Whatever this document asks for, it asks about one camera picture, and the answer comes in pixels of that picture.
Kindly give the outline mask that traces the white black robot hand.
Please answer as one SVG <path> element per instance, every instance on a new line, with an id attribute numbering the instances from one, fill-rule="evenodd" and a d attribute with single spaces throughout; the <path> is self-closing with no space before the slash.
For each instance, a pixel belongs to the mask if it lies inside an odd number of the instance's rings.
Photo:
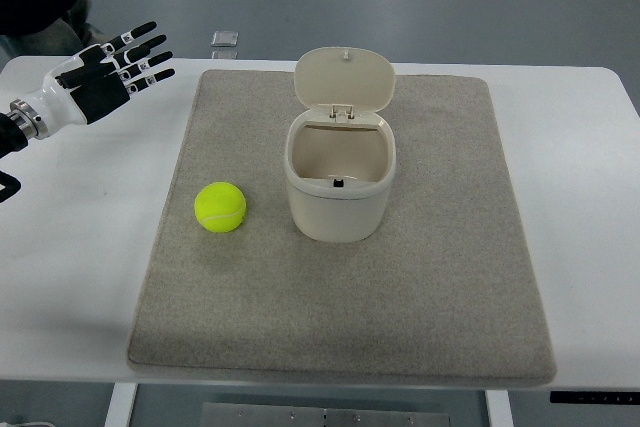
<path id="1" fill-rule="evenodd" d="M 44 75 L 38 89 L 10 103 L 1 128 L 25 142 L 45 139 L 69 125 L 95 123 L 172 77 L 175 70 L 164 65 L 172 53 L 153 53 L 166 36 L 142 39 L 156 27 L 147 22 L 64 60 Z"/>

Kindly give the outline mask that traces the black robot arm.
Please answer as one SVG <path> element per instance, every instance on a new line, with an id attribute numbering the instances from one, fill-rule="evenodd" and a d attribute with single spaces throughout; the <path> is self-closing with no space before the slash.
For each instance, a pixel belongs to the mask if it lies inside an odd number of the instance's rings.
<path id="1" fill-rule="evenodd" d="M 32 129 L 17 111 L 1 114 L 1 157 L 19 152 L 28 145 Z M 1 202 L 13 197 L 22 187 L 21 182 L 8 173 L 1 172 Z"/>

